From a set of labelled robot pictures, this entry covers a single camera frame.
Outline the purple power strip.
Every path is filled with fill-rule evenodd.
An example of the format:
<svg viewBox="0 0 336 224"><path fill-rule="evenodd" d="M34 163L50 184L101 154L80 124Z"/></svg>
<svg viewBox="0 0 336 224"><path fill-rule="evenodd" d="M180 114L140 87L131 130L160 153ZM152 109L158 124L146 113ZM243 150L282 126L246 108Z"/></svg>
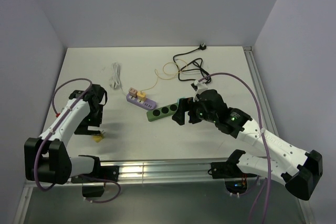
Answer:
<svg viewBox="0 0 336 224"><path fill-rule="evenodd" d="M133 97L131 94L127 94L126 100L133 105L136 105L142 109L145 109L147 111L151 111L156 109L156 102L150 99L146 99L145 101L141 101L138 98Z"/></svg>

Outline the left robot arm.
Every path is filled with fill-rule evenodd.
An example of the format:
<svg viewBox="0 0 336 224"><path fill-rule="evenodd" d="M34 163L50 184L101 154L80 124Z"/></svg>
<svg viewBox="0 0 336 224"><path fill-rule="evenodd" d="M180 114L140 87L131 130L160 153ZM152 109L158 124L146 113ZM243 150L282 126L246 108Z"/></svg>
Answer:
<svg viewBox="0 0 336 224"><path fill-rule="evenodd" d="M101 136L106 90L93 84L87 90L70 94L65 109L39 137L30 137L24 144L25 176L27 180L52 185L65 184L68 179L84 175L91 182L102 176L100 159L83 154L70 157L67 145L73 135Z"/></svg>

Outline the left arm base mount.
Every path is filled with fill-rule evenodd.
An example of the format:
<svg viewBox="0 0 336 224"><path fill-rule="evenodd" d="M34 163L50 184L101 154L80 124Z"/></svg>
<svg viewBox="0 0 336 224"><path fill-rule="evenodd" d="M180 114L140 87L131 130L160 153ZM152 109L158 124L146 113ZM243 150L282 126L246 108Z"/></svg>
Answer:
<svg viewBox="0 0 336 224"><path fill-rule="evenodd" d="M112 183L117 185L118 191L117 196L121 192L121 186L118 183L119 177L119 168L118 165L112 166L101 166L100 170L96 175L84 174L77 175L71 178L72 184L88 184L88 183L103 183L101 186L82 186L82 196L85 199L92 199L96 201L95 198L100 198L105 192L107 183Z"/></svg>

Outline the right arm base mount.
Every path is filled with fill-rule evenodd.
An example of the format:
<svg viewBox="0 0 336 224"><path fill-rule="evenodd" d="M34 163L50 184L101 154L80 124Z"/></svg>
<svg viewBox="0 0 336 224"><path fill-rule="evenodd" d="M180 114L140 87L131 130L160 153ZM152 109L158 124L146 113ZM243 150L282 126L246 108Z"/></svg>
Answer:
<svg viewBox="0 0 336 224"><path fill-rule="evenodd" d="M230 162L212 162L207 173L212 179L223 179L230 195L241 195L257 185L259 176L243 173Z"/></svg>

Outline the yellow plug adapter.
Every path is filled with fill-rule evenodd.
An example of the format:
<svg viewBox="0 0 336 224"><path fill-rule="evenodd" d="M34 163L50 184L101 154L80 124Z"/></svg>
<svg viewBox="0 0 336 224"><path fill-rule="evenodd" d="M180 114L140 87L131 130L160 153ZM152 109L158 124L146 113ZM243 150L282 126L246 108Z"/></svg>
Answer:
<svg viewBox="0 0 336 224"><path fill-rule="evenodd" d="M105 131L102 130L98 135L94 135L92 139L96 142L99 143L104 139Z"/></svg>

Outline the orange charger plug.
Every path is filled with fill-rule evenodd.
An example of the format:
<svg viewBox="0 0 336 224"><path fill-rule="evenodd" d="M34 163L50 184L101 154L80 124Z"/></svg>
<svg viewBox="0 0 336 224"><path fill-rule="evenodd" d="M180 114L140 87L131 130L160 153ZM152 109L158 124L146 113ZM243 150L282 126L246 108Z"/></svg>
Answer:
<svg viewBox="0 0 336 224"><path fill-rule="evenodd" d="M144 91L138 91L137 92L137 99L140 101L146 100L146 93Z"/></svg>

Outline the pink plug adapter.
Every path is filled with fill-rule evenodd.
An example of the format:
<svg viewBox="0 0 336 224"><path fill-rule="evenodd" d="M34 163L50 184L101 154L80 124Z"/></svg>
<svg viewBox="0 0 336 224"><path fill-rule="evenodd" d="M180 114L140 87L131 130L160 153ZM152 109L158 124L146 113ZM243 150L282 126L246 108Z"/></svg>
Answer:
<svg viewBox="0 0 336 224"><path fill-rule="evenodd" d="M129 95L131 96L131 97L137 97L137 93L138 93L138 91L135 89L135 88L130 88L129 89Z"/></svg>

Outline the green power strip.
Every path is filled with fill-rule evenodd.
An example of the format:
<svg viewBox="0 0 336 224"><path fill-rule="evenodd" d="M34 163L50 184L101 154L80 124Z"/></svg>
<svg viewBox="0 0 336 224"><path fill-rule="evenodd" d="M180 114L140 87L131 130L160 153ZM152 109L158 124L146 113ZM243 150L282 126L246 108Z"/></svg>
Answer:
<svg viewBox="0 0 336 224"><path fill-rule="evenodd" d="M146 116L149 122L154 122L175 114L178 108L178 103L173 103L151 111L147 111Z"/></svg>

